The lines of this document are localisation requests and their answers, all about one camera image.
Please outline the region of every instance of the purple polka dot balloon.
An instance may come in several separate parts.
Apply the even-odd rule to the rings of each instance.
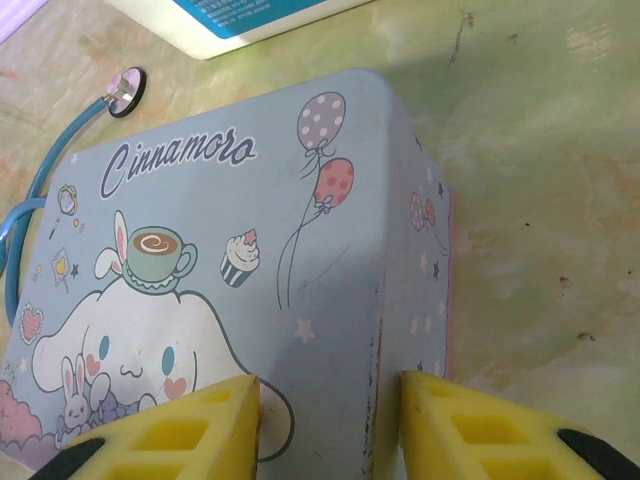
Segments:
[[[422,200],[420,195],[416,192],[411,194],[411,201],[409,202],[409,214],[411,215],[411,226],[416,232],[422,230],[425,225],[424,209],[422,208]]]
[[[298,138],[307,150],[324,148],[338,135],[346,112],[344,97],[325,92],[307,102],[298,117]]]

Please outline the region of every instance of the blue label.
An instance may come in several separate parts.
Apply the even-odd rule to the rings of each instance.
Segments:
[[[222,39],[242,35],[326,0],[173,0]]]

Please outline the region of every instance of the bunny ears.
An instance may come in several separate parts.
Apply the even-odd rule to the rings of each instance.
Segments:
[[[118,275],[122,275],[122,266],[127,260],[127,224],[120,210],[116,210],[114,235],[116,250],[105,248],[96,260],[95,276],[103,278],[109,270],[113,270]]]
[[[74,394],[74,386],[76,392],[82,395],[84,389],[84,359],[82,355],[76,357],[75,373],[73,372],[71,359],[69,357],[62,359],[62,386],[64,388],[64,398],[67,402]]]

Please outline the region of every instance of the coffee cup illustration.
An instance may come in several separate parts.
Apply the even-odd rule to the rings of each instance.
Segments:
[[[149,284],[188,275],[196,264],[195,245],[183,243],[180,235],[164,227],[146,227],[133,232],[127,244],[125,269]]]

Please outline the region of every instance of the cupcake illustration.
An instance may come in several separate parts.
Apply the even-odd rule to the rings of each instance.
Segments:
[[[238,288],[260,265],[260,250],[255,230],[231,237],[222,257],[220,273],[230,287]]]

